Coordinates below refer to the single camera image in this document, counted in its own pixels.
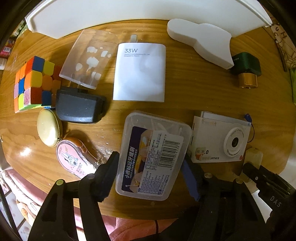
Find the white toy camera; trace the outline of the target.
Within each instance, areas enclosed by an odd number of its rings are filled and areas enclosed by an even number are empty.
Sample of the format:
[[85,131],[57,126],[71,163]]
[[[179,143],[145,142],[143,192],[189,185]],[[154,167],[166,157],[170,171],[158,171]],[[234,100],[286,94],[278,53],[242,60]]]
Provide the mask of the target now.
[[193,163],[237,162],[243,159],[252,119],[244,120],[196,111],[188,155]]

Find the colourful magic cube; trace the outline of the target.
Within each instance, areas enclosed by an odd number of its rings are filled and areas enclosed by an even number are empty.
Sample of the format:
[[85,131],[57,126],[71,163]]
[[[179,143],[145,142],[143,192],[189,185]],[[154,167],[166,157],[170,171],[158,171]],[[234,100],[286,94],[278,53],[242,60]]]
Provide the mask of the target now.
[[57,90],[61,88],[61,67],[33,56],[15,75],[14,112],[36,108],[55,108]]

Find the black power adapter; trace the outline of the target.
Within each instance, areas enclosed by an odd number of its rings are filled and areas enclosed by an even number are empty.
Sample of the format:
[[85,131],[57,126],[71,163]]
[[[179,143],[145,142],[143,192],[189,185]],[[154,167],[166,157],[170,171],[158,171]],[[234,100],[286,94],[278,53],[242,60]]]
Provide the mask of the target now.
[[97,123],[104,116],[106,97],[85,89],[61,87],[56,95],[56,114],[70,123]]

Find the clear acrylic block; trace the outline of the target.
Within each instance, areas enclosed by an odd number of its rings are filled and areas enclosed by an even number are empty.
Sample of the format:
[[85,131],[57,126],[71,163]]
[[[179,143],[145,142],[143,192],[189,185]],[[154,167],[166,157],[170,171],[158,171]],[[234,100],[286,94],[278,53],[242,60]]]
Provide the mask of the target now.
[[116,34],[85,29],[72,46],[59,76],[89,89],[96,89],[119,39]]

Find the letter print fabric bag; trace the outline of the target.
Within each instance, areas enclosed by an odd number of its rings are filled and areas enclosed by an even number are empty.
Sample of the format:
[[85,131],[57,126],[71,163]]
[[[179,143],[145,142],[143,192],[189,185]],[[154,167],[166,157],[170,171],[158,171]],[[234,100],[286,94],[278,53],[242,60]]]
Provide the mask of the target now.
[[295,45],[282,25],[273,24],[264,29],[274,39],[284,69],[295,69]]

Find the white 33W charger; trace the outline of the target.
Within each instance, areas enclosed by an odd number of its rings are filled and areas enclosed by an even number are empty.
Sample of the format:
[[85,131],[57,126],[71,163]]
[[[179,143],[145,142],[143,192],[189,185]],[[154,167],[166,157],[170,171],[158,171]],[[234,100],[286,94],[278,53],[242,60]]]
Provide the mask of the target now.
[[166,47],[163,44],[130,41],[118,46],[113,100],[165,101]]

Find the pink correction tape dispenser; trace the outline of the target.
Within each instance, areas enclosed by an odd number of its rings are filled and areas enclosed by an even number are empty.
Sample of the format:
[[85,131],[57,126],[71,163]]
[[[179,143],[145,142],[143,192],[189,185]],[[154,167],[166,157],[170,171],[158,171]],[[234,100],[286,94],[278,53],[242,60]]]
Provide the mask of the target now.
[[81,140],[74,137],[61,140],[57,144],[56,155],[61,166],[80,179],[94,174],[100,165],[107,162],[104,156],[93,156]]

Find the white plastic storage bin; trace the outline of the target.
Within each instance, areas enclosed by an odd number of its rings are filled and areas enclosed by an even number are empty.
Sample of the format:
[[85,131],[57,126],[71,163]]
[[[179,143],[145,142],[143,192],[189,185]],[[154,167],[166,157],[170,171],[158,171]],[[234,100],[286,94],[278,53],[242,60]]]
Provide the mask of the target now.
[[105,23],[145,19],[209,23],[233,37],[272,24],[259,1],[234,0],[41,1],[25,17],[31,32],[54,39]]

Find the white foam sponge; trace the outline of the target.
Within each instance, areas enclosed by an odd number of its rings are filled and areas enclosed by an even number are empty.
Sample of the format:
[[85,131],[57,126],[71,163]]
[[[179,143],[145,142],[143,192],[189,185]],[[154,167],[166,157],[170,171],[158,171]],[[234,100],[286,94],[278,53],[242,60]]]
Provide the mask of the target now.
[[234,66],[230,53],[231,34],[212,24],[196,24],[187,20],[172,19],[167,24],[168,35],[189,45],[205,60],[224,69]]

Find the round gold tin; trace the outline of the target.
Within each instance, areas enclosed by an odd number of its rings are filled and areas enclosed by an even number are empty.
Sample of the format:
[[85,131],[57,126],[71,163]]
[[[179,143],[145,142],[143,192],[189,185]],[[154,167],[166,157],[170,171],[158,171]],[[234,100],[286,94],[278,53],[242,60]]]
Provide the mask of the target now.
[[62,122],[54,110],[42,109],[39,112],[37,132],[41,141],[48,147],[55,147],[62,139]]

